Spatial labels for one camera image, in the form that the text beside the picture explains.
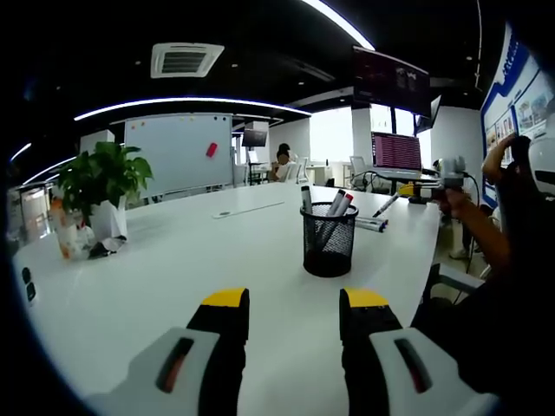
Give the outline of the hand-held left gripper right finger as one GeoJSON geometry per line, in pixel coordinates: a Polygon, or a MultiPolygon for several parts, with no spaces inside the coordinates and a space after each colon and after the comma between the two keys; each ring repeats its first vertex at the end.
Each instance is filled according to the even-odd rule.
{"type": "Polygon", "coordinates": [[[339,334],[351,415],[493,415],[498,398],[474,391],[453,357],[369,289],[341,289],[339,334]]]}

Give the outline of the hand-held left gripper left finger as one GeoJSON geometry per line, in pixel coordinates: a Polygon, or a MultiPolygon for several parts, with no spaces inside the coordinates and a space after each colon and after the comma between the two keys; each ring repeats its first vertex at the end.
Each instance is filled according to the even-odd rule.
{"type": "Polygon", "coordinates": [[[235,415],[249,336],[250,294],[208,296],[184,327],[140,351],[112,391],[92,395],[96,415],[235,415]]]}

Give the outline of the person's right hand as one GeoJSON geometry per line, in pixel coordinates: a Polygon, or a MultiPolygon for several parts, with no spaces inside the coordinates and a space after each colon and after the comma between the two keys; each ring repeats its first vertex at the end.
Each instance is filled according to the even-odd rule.
{"type": "Polygon", "coordinates": [[[457,219],[473,205],[468,194],[451,188],[441,190],[437,202],[442,213],[457,219]]]}

